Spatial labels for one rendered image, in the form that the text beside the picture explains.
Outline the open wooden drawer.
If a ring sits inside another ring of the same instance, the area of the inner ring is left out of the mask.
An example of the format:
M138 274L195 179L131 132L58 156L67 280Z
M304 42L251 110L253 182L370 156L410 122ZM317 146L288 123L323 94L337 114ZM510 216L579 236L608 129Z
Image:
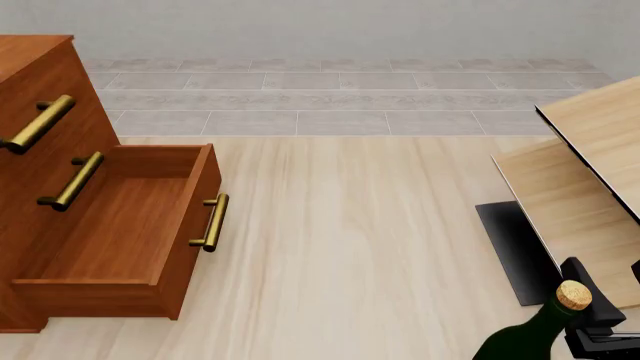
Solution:
M179 317L221 174L213 146L116 146L10 286L45 317Z

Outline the pale wooden rack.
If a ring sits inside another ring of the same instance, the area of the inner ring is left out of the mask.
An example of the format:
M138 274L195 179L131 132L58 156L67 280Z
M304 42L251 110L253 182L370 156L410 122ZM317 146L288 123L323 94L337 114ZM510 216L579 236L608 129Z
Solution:
M577 257L617 308L640 308L640 77L537 108L555 139L496 155L546 253Z

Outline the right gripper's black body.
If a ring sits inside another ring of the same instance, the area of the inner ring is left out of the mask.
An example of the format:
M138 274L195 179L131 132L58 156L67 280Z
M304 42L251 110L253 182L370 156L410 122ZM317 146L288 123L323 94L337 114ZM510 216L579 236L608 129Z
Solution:
M640 359L640 332L604 336L566 328L565 341L574 359Z

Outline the wooden cabinet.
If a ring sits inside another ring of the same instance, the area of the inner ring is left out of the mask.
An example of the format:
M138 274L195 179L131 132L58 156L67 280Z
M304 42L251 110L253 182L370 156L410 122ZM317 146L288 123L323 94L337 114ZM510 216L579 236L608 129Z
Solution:
M72 158L131 146L119 142L72 41L69 35L0 35L0 139L10 140L35 119L38 101L61 95L76 101L24 155L0 149L0 333L37 333L53 318L38 314L10 286L53 222L45 213L52 208L37 199L62 191L79 170Z

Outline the dark green corked wine bottle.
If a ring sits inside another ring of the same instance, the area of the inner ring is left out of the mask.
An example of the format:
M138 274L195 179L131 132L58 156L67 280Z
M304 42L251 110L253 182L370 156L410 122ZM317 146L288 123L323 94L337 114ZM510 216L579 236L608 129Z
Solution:
M472 360L550 360L558 335L591 302L584 284L563 281L530 320L490 335Z

